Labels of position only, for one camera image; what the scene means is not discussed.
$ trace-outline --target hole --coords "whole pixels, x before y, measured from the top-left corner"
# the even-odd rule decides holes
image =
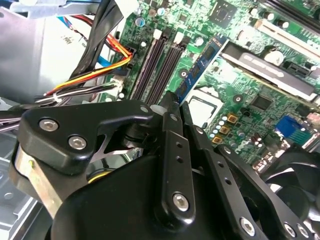
[[[226,182],[226,184],[231,185],[231,181],[228,178],[224,178],[224,181]]]
[[[182,149],[182,144],[180,142],[177,141],[175,144],[178,148]]]
[[[179,157],[179,156],[176,156],[176,158],[175,158],[179,163],[183,163],[184,162],[184,160],[181,158],[181,157]]]
[[[218,161],[218,165],[219,165],[219,167],[221,167],[221,168],[224,168],[225,166],[222,164],[222,162],[220,162],[220,161]]]

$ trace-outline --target yellow wire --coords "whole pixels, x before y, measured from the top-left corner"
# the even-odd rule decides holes
[[[93,178],[91,178],[91,179],[88,180],[88,184],[91,184],[94,180],[97,180],[97,179],[99,179],[99,178],[102,178],[102,177],[108,175],[108,174],[111,173],[111,172],[112,172],[112,171],[105,171],[105,172],[102,172],[102,173],[94,176]]]
[[[81,76],[81,77],[78,77],[78,78],[76,78],[76,79],[74,79],[74,80],[67,81],[67,82],[63,82],[63,83],[57,85],[57,86],[53,89],[53,91],[54,91],[54,90],[57,90],[57,89],[59,89],[59,88],[61,88],[61,87],[64,87],[64,86],[68,86],[68,85],[72,85],[72,84],[77,83],[77,82],[81,82],[81,80],[84,80],[84,79],[86,79],[86,78],[88,78],[88,77],[91,77],[91,76],[94,76],[94,75],[96,75],[96,74],[101,74],[101,73],[107,72],[107,71],[109,71],[109,70],[119,68],[119,67],[121,67],[122,65],[125,65],[125,64],[127,64],[128,62],[130,62],[130,60],[131,60],[131,57],[126,58],[126,59],[124,59],[124,60],[121,60],[121,61],[119,61],[119,62],[117,62],[117,63],[114,63],[114,64],[112,64],[112,65],[110,65],[110,66],[108,66],[108,67],[104,67],[104,68],[98,69],[98,70],[96,70],[96,71],[92,71],[92,72],[90,72],[90,73],[88,73],[88,74],[86,74],[86,75],[83,75],[83,76]]]

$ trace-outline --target pcie slot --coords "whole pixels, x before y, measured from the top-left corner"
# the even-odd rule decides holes
[[[304,29],[320,37],[320,23],[312,17],[303,14],[283,0],[260,0],[262,4],[274,9],[284,17],[301,25]]]
[[[273,25],[266,19],[258,19],[253,26],[260,32],[267,34],[268,36],[278,40],[279,42],[287,45],[288,47],[294,49],[295,51],[305,55],[306,57],[320,62],[320,51],[313,48],[306,42],[296,38],[295,36],[287,33],[281,28]]]
[[[176,44],[170,47],[161,71],[158,73],[145,99],[146,104],[153,105],[158,103],[185,49],[186,46]]]
[[[148,82],[160,60],[164,51],[164,47],[168,41],[168,36],[162,35],[159,39],[155,38],[152,41],[147,57],[143,63],[140,74],[135,82],[136,88],[132,92],[131,99],[140,100],[145,93]]]

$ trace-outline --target chip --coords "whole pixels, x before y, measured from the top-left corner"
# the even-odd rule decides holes
[[[158,3],[157,3],[156,1],[152,1],[152,2],[151,2],[151,7],[152,7],[152,8],[156,9],[157,6],[158,6]]]
[[[212,55],[214,54],[215,49],[212,46],[209,46],[207,50],[204,52],[203,56],[204,58],[209,61],[212,58]]]
[[[195,0],[186,0],[186,4],[191,7],[194,4],[194,1]]]
[[[181,22],[185,22],[187,20],[187,17],[185,15],[181,15],[179,20]]]
[[[214,24],[217,24],[221,28],[225,29],[228,27],[230,21],[236,14],[236,11],[237,8],[232,4],[223,0],[217,0],[209,19]]]
[[[212,139],[212,143],[214,143],[214,144],[220,144],[220,143],[222,143],[222,138],[219,137],[219,136],[215,136],[215,137]]]
[[[272,101],[270,99],[266,98],[265,96],[257,95],[253,99],[251,106],[261,111],[265,111],[270,107],[271,104],[272,104]]]
[[[228,128],[227,126],[222,126],[219,132],[227,135],[230,132],[230,128]]]

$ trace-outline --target integrated circuit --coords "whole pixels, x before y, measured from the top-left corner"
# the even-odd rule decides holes
[[[221,28],[226,29],[234,15],[236,14],[236,11],[237,8],[232,4],[223,0],[217,0],[209,19],[214,24],[217,24]]]
[[[270,107],[271,104],[272,104],[272,101],[270,99],[266,98],[265,96],[257,95],[253,99],[251,106],[261,111],[265,111]]]

